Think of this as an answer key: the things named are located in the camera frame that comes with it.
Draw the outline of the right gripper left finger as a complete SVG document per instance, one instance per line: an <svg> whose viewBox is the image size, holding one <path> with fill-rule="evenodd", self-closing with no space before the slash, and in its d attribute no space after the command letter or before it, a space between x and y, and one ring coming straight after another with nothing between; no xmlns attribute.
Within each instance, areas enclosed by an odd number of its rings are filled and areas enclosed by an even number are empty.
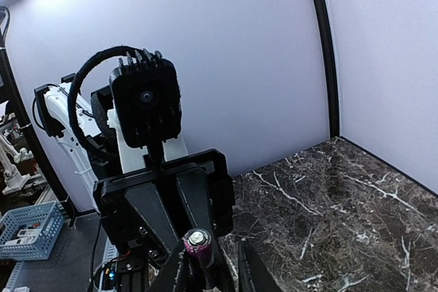
<svg viewBox="0 0 438 292"><path fill-rule="evenodd" d="M188 253L181 239L147 292L183 292L188 281Z"/></svg>

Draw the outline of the purple AAA battery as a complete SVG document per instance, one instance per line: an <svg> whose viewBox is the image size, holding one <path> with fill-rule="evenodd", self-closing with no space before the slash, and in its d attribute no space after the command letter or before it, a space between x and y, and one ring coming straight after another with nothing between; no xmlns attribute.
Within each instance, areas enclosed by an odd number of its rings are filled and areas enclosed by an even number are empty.
<svg viewBox="0 0 438 292"><path fill-rule="evenodd" d="M214 262L211 235L202 228L193 228L183 236L185 250L196 258L202 268L210 267Z"/></svg>

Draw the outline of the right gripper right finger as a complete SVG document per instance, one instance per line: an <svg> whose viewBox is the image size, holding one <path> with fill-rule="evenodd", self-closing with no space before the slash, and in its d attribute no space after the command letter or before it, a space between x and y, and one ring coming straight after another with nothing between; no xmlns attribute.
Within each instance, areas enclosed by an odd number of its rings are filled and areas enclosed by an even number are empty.
<svg viewBox="0 0 438 292"><path fill-rule="evenodd" d="M239 291L281 292L258 253L248 242L238 247Z"/></svg>

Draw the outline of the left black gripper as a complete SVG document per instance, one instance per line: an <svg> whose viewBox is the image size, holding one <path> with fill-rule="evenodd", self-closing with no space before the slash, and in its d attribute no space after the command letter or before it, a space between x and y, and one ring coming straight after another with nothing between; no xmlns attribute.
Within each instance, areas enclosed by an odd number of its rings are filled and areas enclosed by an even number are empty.
<svg viewBox="0 0 438 292"><path fill-rule="evenodd" d="M93 196L120 254L144 247L166 258L192 228L215 237L233 230L233 179L216 149L101 179Z"/></svg>

